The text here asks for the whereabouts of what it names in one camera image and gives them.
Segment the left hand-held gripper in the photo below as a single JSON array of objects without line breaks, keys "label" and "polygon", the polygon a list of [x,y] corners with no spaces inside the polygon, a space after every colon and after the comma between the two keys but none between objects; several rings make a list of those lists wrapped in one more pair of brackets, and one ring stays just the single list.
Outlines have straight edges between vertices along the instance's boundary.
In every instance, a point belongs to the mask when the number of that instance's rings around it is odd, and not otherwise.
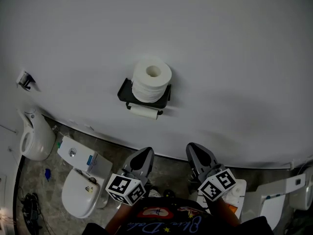
[{"label": "left hand-held gripper", "polygon": [[131,154],[117,173],[113,173],[106,186],[109,196],[120,203],[133,206],[145,195],[148,176],[153,168],[155,153],[152,147]]}]

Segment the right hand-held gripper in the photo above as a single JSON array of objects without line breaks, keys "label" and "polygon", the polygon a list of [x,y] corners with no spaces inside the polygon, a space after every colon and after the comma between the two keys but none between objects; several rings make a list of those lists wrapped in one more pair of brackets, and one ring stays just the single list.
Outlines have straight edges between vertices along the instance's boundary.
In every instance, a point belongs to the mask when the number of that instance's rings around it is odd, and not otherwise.
[{"label": "right hand-held gripper", "polygon": [[186,155],[193,172],[191,182],[197,185],[198,192],[211,202],[216,201],[236,185],[232,172],[219,163],[209,149],[190,142],[186,146]]}]

